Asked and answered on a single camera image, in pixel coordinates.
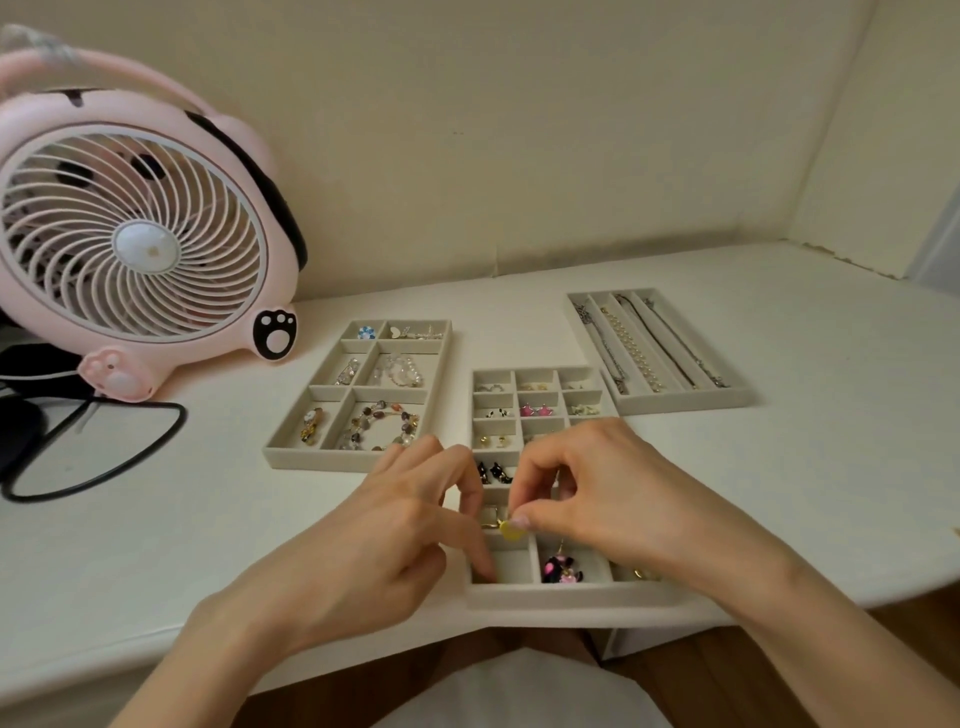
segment fan grille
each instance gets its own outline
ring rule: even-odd
[[[250,201],[172,139],[113,125],[56,130],[4,163],[0,189],[0,259],[85,328],[135,341],[199,338],[260,291],[267,247]]]

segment white skirt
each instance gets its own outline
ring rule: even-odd
[[[532,649],[449,675],[375,728],[670,728],[633,680]]]

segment white table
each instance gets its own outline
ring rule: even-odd
[[[237,352],[175,374],[161,395],[190,419],[146,463],[64,500],[0,503],[0,704],[157,660],[201,597],[350,493],[360,475],[273,471],[260,453],[348,319],[453,320],[436,432],[465,443],[470,369],[583,363],[563,294],[642,286],[660,289],[762,397],[746,409],[630,418],[643,437],[864,605],[960,575],[960,301],[786,244],[442,283],[304,303],[292,361]],[[98,473],[170,417],[102,408],[21,489]],[[300,655],[259,688],[489,623],[465,609],[462,567],[450,559],[408,622]],[[658,628],[724,619],[698,597],[504,617]]]

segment hand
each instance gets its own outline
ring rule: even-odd
[[[461,490],[460,513],[442,507]],[[335,510],[201,602],[187,628],[212,621],[269,645],[274,664],[320,643],[409,618],[444,574],[439,544],[494,578],[476,519],[483,486],[469,449],[433,436],[391,446]]]
[[[550,500],[558,477],[561,499]],[[782,575],[801,563],[619,419],[583,423],[524,448],[510,513],[524,530],[569,537],[719,601],[734,600],[732,585],[758,576],[757,570]]]

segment fan handle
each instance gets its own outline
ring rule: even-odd
[[[214,116],[217,111],[185,85],[180,84],[169,76],[144,65],[139,61],[114,56],[103,51],[74,49],[77,59],[94,68],[110,71],[120,76],[136,79],[146,84],[162,88],[173,94],[191,107],[198,109],[204,116]],[[49,57],[33,48],[20,51],[11,51],[0,55],[0,88],[7,88],[12,81],[22,76],[38,73],[50,67]]]

